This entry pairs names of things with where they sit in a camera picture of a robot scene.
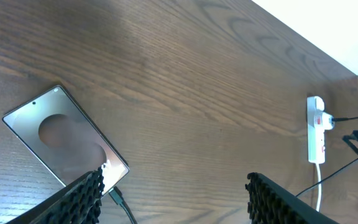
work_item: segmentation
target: charging cable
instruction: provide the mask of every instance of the charging cable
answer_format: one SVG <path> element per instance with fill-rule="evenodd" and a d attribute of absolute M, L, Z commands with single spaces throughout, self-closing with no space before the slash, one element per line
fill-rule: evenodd
<path fill-rule="evenodd" d="M 316 164 L 316 170 L 317 170 L 317 181 L 321 182 L 321 172 L 320 172 L 320 166 L 319 164 Z M 316 205 L 316 211 L 320 211 L 320 203 L 321 203 L 321 194 L 322 194 L 322 186 L 321 184 L 318 185 L 318 198 L 317 198 L 317 205 Z"/>
<path fill-rule="evenodd" d="M 124 209 L 131 223 L 137 224 L 136 219 L 131 212 L 131 209 L 129 208 L 128 204 L 125 202 L 124 197 L 122 196 L 122 193 L 118 189 L 118 187 L 114 187 L 113 190 L 109 192 L 109 195 L 117 205 L 121 206 L 121 208 Z"/>
<path fill-rule="evenodd" d="M 349 121 L 349 120 L 353 120 L 353 119 L 358 119 L 357 117 L 354 118 L 333 118 L 332 121 L 334 122 L 340 122 L 340 121 Z M 312 186 L 308 187 L 307 189 L 302 190 L 299 194 L 296 195 L 296 197 L 299 197 L 301 195 L 303 195 L 305 192 L 315 188 L 317 185 L 321 185 L 324 181 L 332 178 L 333 176 L 335 176 L 336 174 L 340 173 L 341 171 L 343 171 L 345 168 L 349 167 L 350 165 L 352 165 L 353 163 L 357 162 L 357 159 L 354 159 L 352 162 L 348 163 L 347 165 L 345 165 L 344 167 L 340 168 L 339 170 L 335 171 L 334 173 L 332 173 L 331 175 L 329 175 L 328 177 L 324 178 L 323 180 L 318 181 L 317 183 L 313 184 Z"/>

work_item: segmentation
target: phone screen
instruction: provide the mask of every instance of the phone screen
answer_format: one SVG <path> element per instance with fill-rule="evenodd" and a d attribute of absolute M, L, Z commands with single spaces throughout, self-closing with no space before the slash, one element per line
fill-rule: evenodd
<path fill-rule="evenodd" d="M 2 119 L 63 185 L 103 169 L 103 195 L 129 168 L 101 133 L 56 86 Z"/>

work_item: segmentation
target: wooden desk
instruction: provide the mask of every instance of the wooden desk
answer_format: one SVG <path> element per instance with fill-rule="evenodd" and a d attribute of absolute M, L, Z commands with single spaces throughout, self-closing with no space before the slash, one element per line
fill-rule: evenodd
<path fill-rule="evenodd" d="M 0 223 L 62 187 L 1 121 L 56 81 L 129 162 L 140 223 L 248 223 L 249 172 L 294 194 L 316 181 L 307 96 L 358 115 L 356 76 L 250 1 L 0 1 Z M 323 177 L 355 158 L 353 129 L 327 133 Z M 321 211 L 358 223 L 358 164 Z M 128 222 L 108 197 L 100 219 Z"/>

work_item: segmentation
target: power plug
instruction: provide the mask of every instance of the power plug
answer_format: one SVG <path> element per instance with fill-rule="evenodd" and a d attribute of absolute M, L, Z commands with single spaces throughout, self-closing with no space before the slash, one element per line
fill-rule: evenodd
<path fill-rule="evenodd" d="M 309 162 L 322 164 L 326 160 L 325 130 L 334 128 L 333 116 L 324 112 L 323 99 L 311 96 L 307 99 L 308 157 Z"/>

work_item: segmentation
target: white cable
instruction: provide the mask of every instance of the white cable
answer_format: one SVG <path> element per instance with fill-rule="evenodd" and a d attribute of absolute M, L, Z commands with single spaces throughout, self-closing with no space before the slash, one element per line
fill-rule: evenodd
<path fill-rule="evenodd" d="M 317 170 L 317 182 L 321 181 L 321 173 L 320 173 L 320 166 L 316 164 L 316 170 Z M 318 198 L 317 198 L 317 205 L 316 205 L 316 211 L 318 212 L 320 210 L 320 203 L 321 203 L 321 184 L 318 185 Z"/>

